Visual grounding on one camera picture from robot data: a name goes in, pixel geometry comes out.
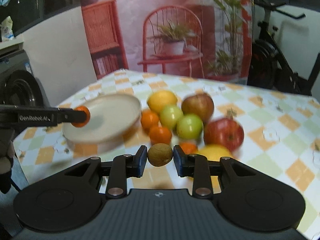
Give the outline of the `gloved left hand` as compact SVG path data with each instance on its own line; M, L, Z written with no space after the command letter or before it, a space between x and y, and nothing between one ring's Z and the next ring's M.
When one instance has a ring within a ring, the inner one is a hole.
M6 194L11 188L11 170L14 164L15 150L12 142L14 130L1 128L1 193Z

